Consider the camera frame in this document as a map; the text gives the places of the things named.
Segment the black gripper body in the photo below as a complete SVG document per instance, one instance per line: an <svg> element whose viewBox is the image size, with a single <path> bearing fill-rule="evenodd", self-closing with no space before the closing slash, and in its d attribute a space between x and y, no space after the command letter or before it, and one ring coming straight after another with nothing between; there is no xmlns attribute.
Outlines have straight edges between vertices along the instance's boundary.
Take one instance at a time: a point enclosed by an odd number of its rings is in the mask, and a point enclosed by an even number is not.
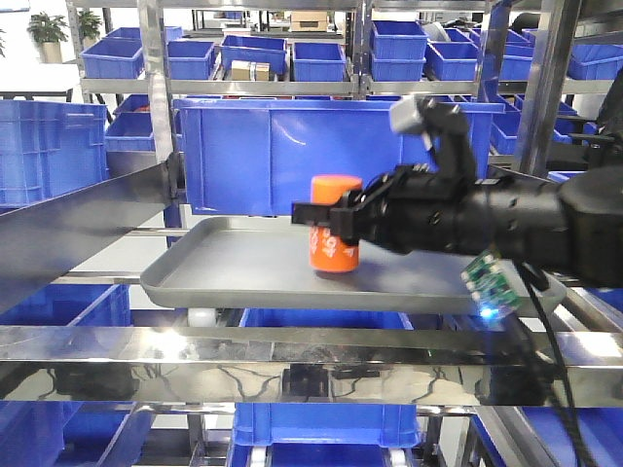
<svg viewBox="0 0 623 467"><path fill-rule="evenodd" d="M350 208L350 241L366 240L388 251L480 252L480 225L466 214L477 170L461 169L448 178L398 165L380 175Z"/></svg>

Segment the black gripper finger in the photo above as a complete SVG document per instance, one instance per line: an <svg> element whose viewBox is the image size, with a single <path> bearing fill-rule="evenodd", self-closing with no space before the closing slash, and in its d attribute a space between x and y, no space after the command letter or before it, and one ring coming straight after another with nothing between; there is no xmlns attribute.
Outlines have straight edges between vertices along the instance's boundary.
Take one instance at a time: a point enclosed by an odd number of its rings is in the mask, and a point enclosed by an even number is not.
<svg viewBox="0 0 623 467"><path fill-rule="evenodd" d="M306 226L329 226L331 204L294 202L291 209L291 223Z"/></svg>
<svg viewBox="0 0 623 467"><path fill-rule="evenodd" d="M344 192L329 211L331 235L338 237L349 246L357 246L359 243L359 235L355 228L355 208L360 202L362 194L361 190Z"/></svg>

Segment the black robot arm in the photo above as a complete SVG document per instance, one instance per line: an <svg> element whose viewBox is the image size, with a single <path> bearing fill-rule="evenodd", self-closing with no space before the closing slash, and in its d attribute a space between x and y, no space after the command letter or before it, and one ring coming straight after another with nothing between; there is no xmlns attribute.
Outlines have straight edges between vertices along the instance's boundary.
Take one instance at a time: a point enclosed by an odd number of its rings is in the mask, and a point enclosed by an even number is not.
<svg viewBox="0 0 623 467"><path fill-rule="evenodd" d="M573 276L591 287L622 285L622 168L590 169L554 183L501 171L445 178L399 165L365 190L331 203L295 202L294 224L324 227L346 244L477 255Z"/></svg>

